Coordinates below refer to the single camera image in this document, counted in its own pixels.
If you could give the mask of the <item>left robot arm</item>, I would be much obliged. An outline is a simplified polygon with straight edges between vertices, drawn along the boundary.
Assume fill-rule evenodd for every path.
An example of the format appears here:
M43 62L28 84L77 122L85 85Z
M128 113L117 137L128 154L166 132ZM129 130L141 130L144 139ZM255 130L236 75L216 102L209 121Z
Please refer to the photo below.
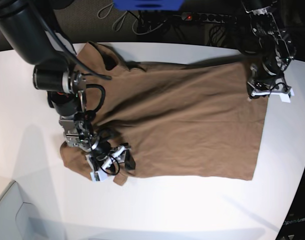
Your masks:
M290 103L294 91L285 79L285 71L295 58L296 48L278 10L277 0L242 0L250 28L260 45L261 67L251 64L247 81L248 98L279 96Z

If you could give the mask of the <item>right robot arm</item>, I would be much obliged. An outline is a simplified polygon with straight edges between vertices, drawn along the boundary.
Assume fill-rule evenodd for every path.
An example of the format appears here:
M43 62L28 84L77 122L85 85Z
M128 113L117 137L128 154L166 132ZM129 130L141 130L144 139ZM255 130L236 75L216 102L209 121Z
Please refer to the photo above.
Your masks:
M47 92L49 106L59 114L66 144L86 154L95 179L115 176L121 168L134 170L130 146L112 147L109 141L114 132L109 128L96 131L92 125L106 91L100 84L86 83L86 77L105 81L111 77L77 58L51 5L46 0L0 0L0 31L21 58L34 66L33 86Z

